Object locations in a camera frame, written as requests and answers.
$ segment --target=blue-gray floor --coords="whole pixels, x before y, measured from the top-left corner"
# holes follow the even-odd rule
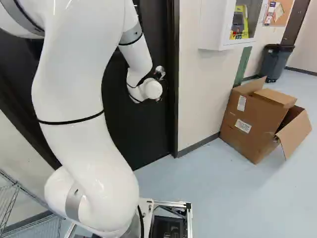
[[[266,87],[298,98],[317,125],[317,77],[285,70]],[[317,237],[317,134],[284,160],[277,148],[257,166],[220,139],[135,172],[142,197],[193,203],[194,238]]]

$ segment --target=door handle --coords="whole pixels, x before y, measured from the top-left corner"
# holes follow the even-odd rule
[[[164,79],[165,75],[166,75],[166,72],[165,72],[165,68],[161,65],[157,66],[155,68],[155,72],[154,72],[154,75],[155,76],[158,76],[157,77],[157,81],[161,81]]]

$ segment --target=box flap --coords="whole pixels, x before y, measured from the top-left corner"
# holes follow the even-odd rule
[[[288,159],[312,131],[312,125],[306,110],[297,106],[289,110],[281,125],[276,136],[281,141],[285,158]]]
[[[271,102],[279,103],[287,109],[293,107],[297,101],[297,98],[271,90],[269,88],[256,91],[254,92],[254,95],[268,99]]]
[[[233,90],[240,92],[242,94],[253,93],[263,88],[265,80],[266,80],[266,76],[263,78],[256,79],[250,83],[243,84],[239,87],[235,87]]]

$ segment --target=white wall cabinet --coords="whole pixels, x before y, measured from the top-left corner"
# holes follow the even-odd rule
[[[201,0],[199,49],[251,46],[266,6],[267,0]]]

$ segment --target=door frame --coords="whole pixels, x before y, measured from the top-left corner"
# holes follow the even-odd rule
[[[170,75],[167,107],[169,151],[176,158],[178,152],[178,87],[179,87],[179,0],[166,0],[167,6],[167,58]],[[0,110],[6,115],[16,129],[25,137],[30,145],[53,168],[61,164],[50,150],[44,138],[35,133],[32,126],[35,122],[30,112],[21,104],[14,87],[0,70]]]
[[[179,0],[167,1],[167,57],[169,81],[169,112],[167,121],[172,128],[169,134],[169,150],[174,158],[178,154],[178,102],[179,102]]]
[[[300,1],[300,0],[294,0],[293,8],[292,8],[292,11],[291,11],[291,13],[290,13],[290,16],[289,16],[288,22],[287,22],[287,24],[286,24],[286,27],[285,27],[285,31],[284,31],[282,40],[281,40],[281,45],[283,45],[284,35],[285,35],[285,32],[286,32],[287,26],[288,26],[288,24],[289,24],[289,22],[290,22],[290,20],[291,20],[292,13],[293,13],[293,10],[294,10],[294,4],[295,4],[296,1]],[[306,11],[305,11],[303,20],[302,20],[302,22],[301,22],[301,24],[300,24],[300,27],[299,27],[298,32],[297,32],[297,34],[296,34],[296,37],[295,37],[295,39],[294,39],[294,44],[296,43],[296,40],[297,40],[298,35],[299,35],[299,32],[300,32],[300,30],[301,30],[301,28],[302,28],[302,26],[303,26],[303,22],[304,22],[304,20],[305,20],[305,17],[306,17],[306,14],[307,14],[307,10],[308,10],[310,4],[311,4],[311,0],[309,0],[309,2],[308,2],[308,5],[307,5],[307,8],[306,8]]]

